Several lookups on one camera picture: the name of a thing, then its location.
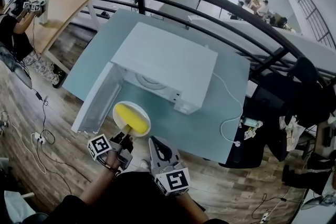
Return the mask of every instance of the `cabinet door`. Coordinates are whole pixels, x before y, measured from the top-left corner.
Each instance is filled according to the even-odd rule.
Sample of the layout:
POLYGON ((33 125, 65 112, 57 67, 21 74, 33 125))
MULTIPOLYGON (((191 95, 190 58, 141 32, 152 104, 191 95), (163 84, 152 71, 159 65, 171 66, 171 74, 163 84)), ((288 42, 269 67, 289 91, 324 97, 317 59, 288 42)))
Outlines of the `cabinet door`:
POLYGON ((108 62, 86 97, 71 129, 74 132, 98 132, 123 81, 121 69, 108 62))

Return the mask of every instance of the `wooden floor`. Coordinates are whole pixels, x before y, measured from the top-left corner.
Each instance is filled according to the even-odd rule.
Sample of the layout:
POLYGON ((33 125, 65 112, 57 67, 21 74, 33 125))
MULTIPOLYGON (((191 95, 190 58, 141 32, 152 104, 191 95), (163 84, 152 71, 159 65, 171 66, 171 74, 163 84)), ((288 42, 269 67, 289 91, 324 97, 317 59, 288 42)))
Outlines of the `wooden floor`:
MULTIPOLYGON (((52 47, 53 53, 62 57, 68 68, 78 59, 86 42, 94 35, 74 25, 69 25, 52 47)), ((49 105, 45 108, 47 115, 46 128, 54 133, 56 142, 44 145, 44 151, 53 159, 75 166, 89 179, 93 179, 101 166, 95 163, 87 150, 87 141, 93 134, 75 134, 71 125, 82 105, 82 101, 65 89, 54 89, 50 83, 30 71, 33 87, 49 105)), ((0 62, 0 111, 7 111, 13 124, 22 134, 25 145, 33 151, 30 143, 32 132, 41 132, 43 123, 42 103, 35 97, 35 92, 26 88, 2 62, 0 62)), ((103 130, 107 136, 116 134, 114 122, 107 119, 103 130)), ((61 174, 74 195, 80 195, 88 182, 71 167, 57 164, 46 158, 39 150, 41 161, 46 167, 61 174)), ((297 170, 301 170, 303 162, 299 152, 292 152, 286 159, 297 170)), ((135 169, 141 159, 149 157, 148 138, 134 141, 133 160, 130 170, 135 169)), ((268 198, 283 197, 289 190, 281 182, 284 162, 278 162, 265 148, 264 159, 259 168, 228 169, 212 161, 181 152, 190 170, 192 186, 190 194, 194 200, 206 208, 211 218, 219 218, 231 224, 250 224, 256 220, 251 213, 261 203, 264 193, 268 198)), ((25 149, 20 135, 10 126, 5 137, 0 137, 0 156, 7 156, 13 167, 15 177, 22 181, 27 192, 36 194, 34 202, 39 211, 51 212, 62 199, 69 194, 63 180, 56 174, 44 175, 39 171, 32 155, 25 149)), ((303 190, 290 189, 287 199, 300 201, 303 190)), ((261 217, 267 209, 273 209, 278 199, 264 203, 255 213, 261 217)), ((281 202, 272 213, 269 223, 287 223, 298 204, 281 202)))

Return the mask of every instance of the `power strip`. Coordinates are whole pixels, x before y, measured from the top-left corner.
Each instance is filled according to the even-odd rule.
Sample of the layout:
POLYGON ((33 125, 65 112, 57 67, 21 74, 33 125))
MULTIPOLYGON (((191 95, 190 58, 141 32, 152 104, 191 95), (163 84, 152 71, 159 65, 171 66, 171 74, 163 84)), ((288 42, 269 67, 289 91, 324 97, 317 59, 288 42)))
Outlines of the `power strip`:
POLYGON ((46 139, 44 138, 44 136, 40 135, 39 133, 35 132, 35 139, 39 141, 39 143, 45 144, 46 143, 46 139))
POLYGON ((264 215, 263 215, 263 217, 262 217, 260 223, 265 223, 265 222, 267 222, 268 216, 269 216, 269 213, 268 213, 268 212, 264 213, 264 215))

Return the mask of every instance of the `black shirt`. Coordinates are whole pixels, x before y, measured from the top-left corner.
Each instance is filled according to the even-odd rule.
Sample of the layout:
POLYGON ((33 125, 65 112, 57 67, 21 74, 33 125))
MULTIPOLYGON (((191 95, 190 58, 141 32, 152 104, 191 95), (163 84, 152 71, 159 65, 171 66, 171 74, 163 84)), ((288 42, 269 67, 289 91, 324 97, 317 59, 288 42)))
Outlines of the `black shirt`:
POLYGON ((17 24, 17 20, 9 15, 4 15, 0 21, 0 42, 6 46, 6 48, 14 55, 16 60, 22 61, 33 50, 30 45, 29 39, 26 33, 15 34, 14 27, 17 24))
MULTIPOLYGON (((192 223, 175 197, 165 197, 149 173, 119 175, 91 207, 67 196, 43 224, 192 223)), ((227 224, 212 219, 206 224, 227 224)))

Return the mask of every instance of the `white plate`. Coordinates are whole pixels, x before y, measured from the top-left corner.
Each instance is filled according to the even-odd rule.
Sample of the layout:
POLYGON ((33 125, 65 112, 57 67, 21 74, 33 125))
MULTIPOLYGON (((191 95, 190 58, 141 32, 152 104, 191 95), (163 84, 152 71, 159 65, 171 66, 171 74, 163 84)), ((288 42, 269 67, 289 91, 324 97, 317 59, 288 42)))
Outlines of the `white plate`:
MULTIPOLYGON (((124 104, 126 105, 129 109, 131 109, 133 112, 135 112, 136 114, 138 114, 142 120, 144 120, 147 125, 148 125, 148 129, 145 133, 141 134, 141 133, 138 133, 136 132, 135 130, 131 129, 130 131, 130 135, 132 136, 137 136, 137 137, 140 137, 140 136, 145 136, 149 133, 149 131, 151 130, 151 120, 149 119, 147 113, 140 107, 138 106, 137 104, 135 103, 132 103, 132 102, 129 102, 129 101, 121 101, 117 104, 124 104)), ((127 123, 122 119, 122 117, 115 111, 115 107, 116 105, 113 107, 113 110, 112 110, 112 114, 113 114, 113 119, 116 123, 116 125, 120 128, 120 129, 123 129, 127 123)))

